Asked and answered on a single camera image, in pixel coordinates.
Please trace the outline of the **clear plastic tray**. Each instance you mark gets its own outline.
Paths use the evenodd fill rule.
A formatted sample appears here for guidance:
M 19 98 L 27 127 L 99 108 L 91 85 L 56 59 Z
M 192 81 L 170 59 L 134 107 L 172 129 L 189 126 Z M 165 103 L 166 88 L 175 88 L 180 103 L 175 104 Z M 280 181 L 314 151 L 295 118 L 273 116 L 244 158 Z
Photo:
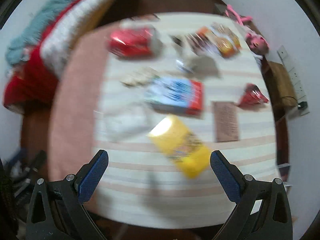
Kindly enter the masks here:
M 97 122 L 100 135 L 120 142 L 147 132 L 152 126 L 152 114 L 143 101 L 129 101 L 100 112 Z

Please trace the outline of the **red wrapper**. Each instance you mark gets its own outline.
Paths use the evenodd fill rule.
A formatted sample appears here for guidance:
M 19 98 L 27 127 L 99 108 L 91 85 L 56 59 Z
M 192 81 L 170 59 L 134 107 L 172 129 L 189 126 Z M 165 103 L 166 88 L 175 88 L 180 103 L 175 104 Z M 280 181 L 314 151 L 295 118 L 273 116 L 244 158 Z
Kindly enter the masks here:
M 249 107 L 268 103 L 269 100 L 263 95 L 257 85 L 247 83 L 244 92 L 237 104 L 238 107 Z

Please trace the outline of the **yellow box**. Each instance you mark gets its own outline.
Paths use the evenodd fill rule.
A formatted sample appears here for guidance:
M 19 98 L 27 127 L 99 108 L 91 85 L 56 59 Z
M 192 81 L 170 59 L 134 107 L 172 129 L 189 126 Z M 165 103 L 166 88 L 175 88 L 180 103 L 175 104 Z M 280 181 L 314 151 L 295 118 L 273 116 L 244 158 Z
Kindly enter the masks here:
M 210 149 L 175 115 L 161 120 L 148 137 L 187 178 L 196 178 L 209 165 Z

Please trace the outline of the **blue red milk carton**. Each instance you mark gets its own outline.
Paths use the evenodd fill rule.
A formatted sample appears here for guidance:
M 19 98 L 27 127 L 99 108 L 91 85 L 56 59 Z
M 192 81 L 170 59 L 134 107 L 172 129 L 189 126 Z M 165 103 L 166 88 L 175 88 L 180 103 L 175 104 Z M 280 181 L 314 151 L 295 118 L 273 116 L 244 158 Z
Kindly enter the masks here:
M 197 116 L 203 110 L 203 95 L 199 81 L 161 76 L 149 84 L 144 99 L 157 111 Z

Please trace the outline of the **white cookie wrapper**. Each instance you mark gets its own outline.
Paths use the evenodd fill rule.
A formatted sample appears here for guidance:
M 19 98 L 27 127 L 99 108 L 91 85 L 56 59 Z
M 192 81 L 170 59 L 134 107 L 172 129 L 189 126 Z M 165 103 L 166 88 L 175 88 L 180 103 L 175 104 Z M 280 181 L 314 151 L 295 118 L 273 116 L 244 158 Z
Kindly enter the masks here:
M 187 77 L 204 79 L 207 76 L 219 76 L 215 57 L 218 49 L 204 35 L 170 35 L 176 51 L 178 69 Z

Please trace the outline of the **crushed red soda can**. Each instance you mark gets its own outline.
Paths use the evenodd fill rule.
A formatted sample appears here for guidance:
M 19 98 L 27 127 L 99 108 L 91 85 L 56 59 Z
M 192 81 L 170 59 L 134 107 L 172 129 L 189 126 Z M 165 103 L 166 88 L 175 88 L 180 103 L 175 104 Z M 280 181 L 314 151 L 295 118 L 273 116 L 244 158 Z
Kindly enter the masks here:
M 106 47 L 117 57 L 134 59 L 157 55 L 162 43 L 156 28 L 145 25 L 113 30 L 106 40 Z

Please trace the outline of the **orange snack wrapper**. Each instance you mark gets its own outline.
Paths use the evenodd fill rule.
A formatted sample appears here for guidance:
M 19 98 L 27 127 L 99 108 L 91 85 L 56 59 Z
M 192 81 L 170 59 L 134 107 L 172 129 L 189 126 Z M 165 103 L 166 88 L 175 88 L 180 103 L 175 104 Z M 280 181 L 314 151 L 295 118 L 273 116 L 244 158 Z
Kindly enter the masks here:
M 196 35 L 206 44 L 207 50 L 218 53 L 223 58 L 233 57 L 241 49 L 238 36 L 223 24 L 214 22 L 199 29 Z

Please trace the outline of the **pink table cloth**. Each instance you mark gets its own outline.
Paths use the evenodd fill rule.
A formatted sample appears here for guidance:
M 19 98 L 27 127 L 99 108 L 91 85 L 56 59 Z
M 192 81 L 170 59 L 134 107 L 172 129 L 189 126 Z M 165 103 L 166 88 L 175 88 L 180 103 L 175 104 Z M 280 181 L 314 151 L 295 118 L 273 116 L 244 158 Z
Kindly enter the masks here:
M 108 62 L 106 40 L 119 22 L 85 34 L 77 42 L 57 87 L 48 134 L 48 176 L 76 173 L 92 158 L 94 109 Z

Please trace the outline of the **red fleece blanket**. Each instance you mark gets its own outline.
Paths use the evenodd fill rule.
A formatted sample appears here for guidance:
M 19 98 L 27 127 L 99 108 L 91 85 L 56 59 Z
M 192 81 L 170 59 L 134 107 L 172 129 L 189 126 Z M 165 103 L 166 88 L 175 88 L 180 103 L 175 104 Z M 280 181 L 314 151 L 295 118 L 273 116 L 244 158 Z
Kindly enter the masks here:
M 58 79 L 49 71 L 40 58 L 40 48 L 44 39 L 53 31 L 61 18 L 81 0 L 70 3 L 58 14 L 56 19 L 47 25 L 40 36 L 39 44 L 31 48 L 30 59 L 10 78 L 3 94 L 3 106 L 11 111 L 14 107 L 23 108 L 26 103 L 50 105 L 53 101 Z

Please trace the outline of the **brown paper card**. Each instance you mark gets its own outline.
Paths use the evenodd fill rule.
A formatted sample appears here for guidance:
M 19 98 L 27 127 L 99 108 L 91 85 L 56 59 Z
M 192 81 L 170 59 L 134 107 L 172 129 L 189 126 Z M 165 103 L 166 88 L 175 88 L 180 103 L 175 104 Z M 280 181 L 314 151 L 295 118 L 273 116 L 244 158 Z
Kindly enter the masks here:
M 233 102 L 212 102 L 216 142 L 239 140 L 237 107 Z

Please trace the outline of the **wooden block stool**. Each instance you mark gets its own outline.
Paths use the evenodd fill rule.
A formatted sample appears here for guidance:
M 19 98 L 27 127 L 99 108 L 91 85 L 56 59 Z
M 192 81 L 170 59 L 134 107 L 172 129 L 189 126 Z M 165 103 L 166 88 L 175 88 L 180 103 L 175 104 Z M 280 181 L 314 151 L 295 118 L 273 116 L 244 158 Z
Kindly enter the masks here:
M 288 110 L 297 106 L 294 87 L 287 70 L 282 64 L 267 61 L 263 76 L 274 110 Z

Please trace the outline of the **black charger plug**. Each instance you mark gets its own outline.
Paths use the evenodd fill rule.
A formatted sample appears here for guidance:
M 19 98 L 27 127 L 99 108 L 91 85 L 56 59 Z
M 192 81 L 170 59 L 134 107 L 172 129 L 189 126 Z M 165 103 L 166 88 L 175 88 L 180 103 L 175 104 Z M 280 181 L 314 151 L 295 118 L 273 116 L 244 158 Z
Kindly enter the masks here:
M 298 110 L 304 110 L 308 107 L 308 102 L 307 101 L 301 101 L 297 103 L 297 108 Z

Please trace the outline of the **white power strip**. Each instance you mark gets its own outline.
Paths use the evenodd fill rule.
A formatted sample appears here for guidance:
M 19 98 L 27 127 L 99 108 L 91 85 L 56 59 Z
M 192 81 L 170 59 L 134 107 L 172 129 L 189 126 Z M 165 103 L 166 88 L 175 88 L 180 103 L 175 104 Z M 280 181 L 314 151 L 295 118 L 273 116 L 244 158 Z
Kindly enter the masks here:
M 283 45 L 281 45 L 278 48 L 277 53 L 281 59 L 284 68 L 286 69 L 289 75 L 290 82 L 296 94 L 297 103 L 301 101 L 308 101 L 303 88 L 303 84 L 300 79 L 300 74 L 297 68 L 298 65 L 295 63 L 294 58 L 287 52 Z M 293 111 L 293 115 L 298 114 L 299 116 L 303 116 L 308 113 L 310 113 L 309 104 L 308 107 L 304 110 L 298 110 L 298 108 L 296 107 L 296 110 Z

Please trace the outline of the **striped cream table cloth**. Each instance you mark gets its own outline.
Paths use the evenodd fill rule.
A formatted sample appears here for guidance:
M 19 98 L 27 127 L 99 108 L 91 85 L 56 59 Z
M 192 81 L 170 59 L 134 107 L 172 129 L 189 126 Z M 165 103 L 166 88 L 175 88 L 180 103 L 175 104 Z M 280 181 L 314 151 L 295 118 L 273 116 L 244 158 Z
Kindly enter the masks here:
M 253 179 L 272 181 L 276 133 L 253 53 L 230 18 L 192 12 L 123 20 L 122 46 L 146 34 L 155 54 L 108 54 L 93 149 L 108 167 L 88 209 L 116 222 L 158 229 L 222 224 L 239 200 L 213 172 L 212 152 Z

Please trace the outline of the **pink panther plush toy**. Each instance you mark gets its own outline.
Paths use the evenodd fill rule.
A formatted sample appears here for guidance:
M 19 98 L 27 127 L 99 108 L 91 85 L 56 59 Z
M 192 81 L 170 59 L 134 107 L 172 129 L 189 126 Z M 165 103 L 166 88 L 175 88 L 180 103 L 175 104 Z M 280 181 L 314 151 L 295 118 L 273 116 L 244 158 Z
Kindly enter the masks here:
M 269 45 L 265 38 L 253 31 L 246 23 L 252 22 L 253 18 L 251 16 L 241 16 L 242 23 L 238 23 L 238 27 L 241 29 L 241 34 L 243 35 L 250 50 L 257 54 L 264 56 L 269 52 Z

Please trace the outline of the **bed with checkered sheet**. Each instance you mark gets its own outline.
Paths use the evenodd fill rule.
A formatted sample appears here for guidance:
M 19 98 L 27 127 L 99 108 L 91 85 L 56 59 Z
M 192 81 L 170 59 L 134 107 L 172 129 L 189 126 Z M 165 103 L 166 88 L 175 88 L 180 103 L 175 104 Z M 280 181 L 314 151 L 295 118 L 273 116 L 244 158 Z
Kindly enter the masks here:
M 40 58 L 44 66 L 57 78 L 62 76 L 72 45 L 81 36 L 84 26 L 93 23 L 93 17 L 100 9 L 105 9 L 110 1 L 81 0 L 59 20 L 53 31 L 44 39 L 40 48 Z M 20 63 L 30 59 L 30 53 L 26 51 L 27 47 L 23 50 L 24 60 Z

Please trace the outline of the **teal blue duvet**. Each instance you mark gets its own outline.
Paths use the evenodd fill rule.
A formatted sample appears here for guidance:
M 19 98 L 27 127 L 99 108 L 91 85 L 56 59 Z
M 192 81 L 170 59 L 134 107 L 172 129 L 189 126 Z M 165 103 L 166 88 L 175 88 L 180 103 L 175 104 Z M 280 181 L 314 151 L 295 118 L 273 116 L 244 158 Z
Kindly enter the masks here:
M 5 53 L 7 63 L 13 66 L 23 61 L 24 48 L 39 44 L 47 25 L 52 23 L 73 1 L 75 0 L 48 0 L 44 3 L 30 23 L 10 41 Z

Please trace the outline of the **cardboard box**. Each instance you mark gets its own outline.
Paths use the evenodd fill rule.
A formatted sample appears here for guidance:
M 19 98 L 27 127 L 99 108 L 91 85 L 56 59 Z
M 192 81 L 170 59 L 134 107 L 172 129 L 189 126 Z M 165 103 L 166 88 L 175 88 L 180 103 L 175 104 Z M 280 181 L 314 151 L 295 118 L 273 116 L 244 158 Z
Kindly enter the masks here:
M 226 16 L 238 23 L 242 23 L 240 15 L 233 9 L 231 5 L 224 5 L 215 3 L 215 10 L 218 12 L 218 14 L 222 16 Z

